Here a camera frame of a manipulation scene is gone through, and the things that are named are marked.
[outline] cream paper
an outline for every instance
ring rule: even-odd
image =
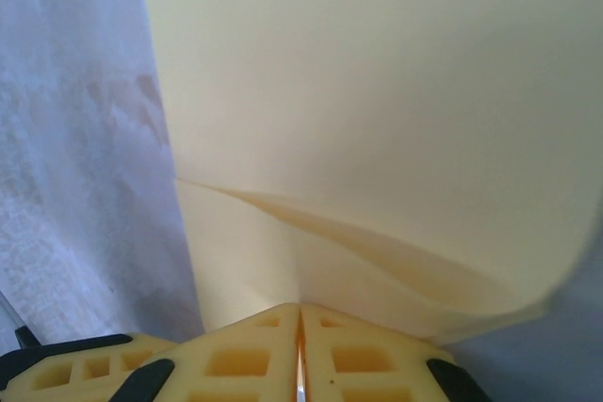
[[[146,0],[202,316],[537,315],[603,180],[599,0]]]

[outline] paper sheet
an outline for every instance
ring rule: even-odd
[[[180,200],[206,326],[295,296],[433,336],[545,300],[603,181],[597,5],[147,0],[177,174],[205,186]],[[266,287],[223,292],[235,246]]]

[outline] square hole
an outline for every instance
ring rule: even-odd
[[[278,317],[267,317],[266,319],[260,320],[257,324],[257,327],[278,327],[281,319]]]
[[[331,350],[336,372],[393,371],[389,354],[376,346],[336,346]]]
[[[205,369],[207,376],[264,376],[268,372],[270,352],[267,350],[228,349],[214,352]]]
[[[344,402],[413,402],[408,388],[389,389],[343,389]]]
[[[72,367],[72,362],[66,362],[47,369],[36,377],[32,389],[43,390],[66,385],[72,377]]]
[[[109,375],[109,357],[92,358],[84,361],[84,380]]]
[[[327,319],[325,317],[320,319],[320,326],[325,329],[338,329],[343,327],[339,322],[335,322],[334,320]]]
[[[259,394],[217,394],[193,392],[187,402],[259,402]]]
[[[136,350],[122,354],[122,370],[136,371],[142,363],[153,355],[152,350]]]

